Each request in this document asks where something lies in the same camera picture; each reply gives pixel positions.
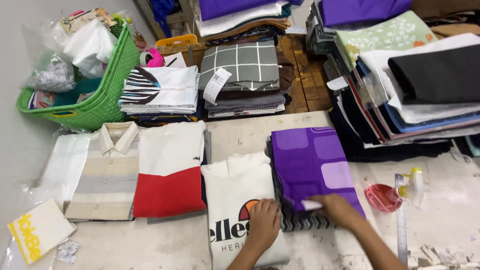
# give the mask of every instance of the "purple patterned fabric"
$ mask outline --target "purple patterned fabric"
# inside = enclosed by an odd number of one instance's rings
[[[332,127],[273,131],[272,146],[283,196],[295,212],[305,211],[301,201],[306,197],[336,193],[365,216]]]
[[[278,1],[280,0],[199,0],[200,14],[202,21],[206,21]]]
[[[322,0],[318,5],[324,26],[335,26],[390,19],[408,11],[412,0]]]

